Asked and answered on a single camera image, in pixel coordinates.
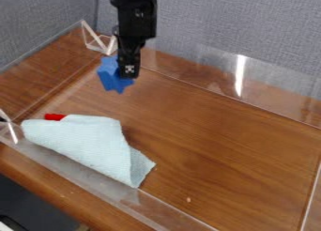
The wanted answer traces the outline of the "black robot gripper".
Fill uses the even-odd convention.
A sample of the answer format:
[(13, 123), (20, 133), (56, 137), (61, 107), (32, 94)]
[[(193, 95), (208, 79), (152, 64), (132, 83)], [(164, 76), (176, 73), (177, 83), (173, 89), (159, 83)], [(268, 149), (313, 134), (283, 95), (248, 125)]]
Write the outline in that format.
[(119, 75), (135, 79), (140, 70), (140, 49), (156, 37), (156, 0), (109, 0), (117, 11), (116, 38)]

